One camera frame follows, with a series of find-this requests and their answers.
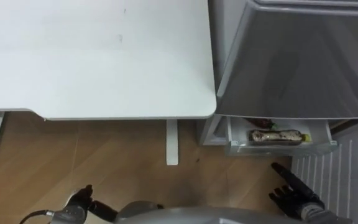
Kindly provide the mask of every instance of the refrigerator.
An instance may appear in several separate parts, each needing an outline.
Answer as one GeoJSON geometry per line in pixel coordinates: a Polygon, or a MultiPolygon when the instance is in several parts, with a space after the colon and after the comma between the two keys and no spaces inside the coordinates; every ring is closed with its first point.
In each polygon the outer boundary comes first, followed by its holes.
{"type": "Polygon", "coordinates": [[[358,224],[358,1],[210,0],[209,13],[218,107],[198,122],[199,143],[292,156],[327,209],[358,224]],[[246,117],[312,141],[253,146],[246,117]],[[353,125],[333,131],[343,119],[353,125]]]}

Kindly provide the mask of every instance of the crisper drawer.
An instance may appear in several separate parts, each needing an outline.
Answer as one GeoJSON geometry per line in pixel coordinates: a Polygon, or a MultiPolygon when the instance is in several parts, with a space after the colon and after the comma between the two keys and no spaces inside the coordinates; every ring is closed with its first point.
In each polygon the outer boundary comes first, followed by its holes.
{"type": "Polygon", "coordinates": [[[243,118],[226,117],[226,155],[229,156],[305,156],[323,155],[334,151],[337,142],[332,140],[326,120],[273,119],[280,130],[295,129],[308,134],[311,141],[297,146],[256,146],[249,141],[249,131],[258,129],[243,118]]]}

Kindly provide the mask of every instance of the cable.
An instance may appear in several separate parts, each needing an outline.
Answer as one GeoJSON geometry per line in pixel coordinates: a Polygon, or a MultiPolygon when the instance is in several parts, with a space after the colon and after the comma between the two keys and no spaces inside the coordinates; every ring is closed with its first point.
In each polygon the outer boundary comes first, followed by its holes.
{"type": "Polygon", "coordinates": [[[32,212],[32,213],[28,214],[26,217],[24,217],[22,219],[22,221],[20,221],[20,224],[25,223],[25,221],[27,221],[31,217],[39,216],[39,215],[47,215],[48,212],[50,212],[50,211],[49,210],[39,210],[39,211],[36,211],[36,212],[32,212]]]}

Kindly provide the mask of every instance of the refrigerator door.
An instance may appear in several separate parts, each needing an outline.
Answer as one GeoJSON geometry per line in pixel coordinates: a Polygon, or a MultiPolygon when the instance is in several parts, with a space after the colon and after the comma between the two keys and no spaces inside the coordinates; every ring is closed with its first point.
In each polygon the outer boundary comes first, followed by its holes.
{"type": "Polygon", "coordinates": [[[358,224],[358,124],[333,136],[339,149],[324,156],[293,157],[291,171],[326,208],[358,224]]]}
{"type": "Polygon", "coordinates": [[[312,7],[358,7],[358,0],[255,0],[261,5],[274,6],[312,6],[312,7]]]}
{"type": "Polygon", "coordinates": [[[218,98],[223,115],[358,118],[358,10],[248,1],[218,98]]]}

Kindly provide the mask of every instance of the white table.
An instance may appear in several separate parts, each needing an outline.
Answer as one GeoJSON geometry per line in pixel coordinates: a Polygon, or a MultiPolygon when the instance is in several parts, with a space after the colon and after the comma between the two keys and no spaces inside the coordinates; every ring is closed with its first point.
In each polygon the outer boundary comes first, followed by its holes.
{"type": "Polygon", "coordinates": [[[0,111],[169,119],[177,164],[175,120],[215,108],[207,0],[0,0],[0,111]]]}

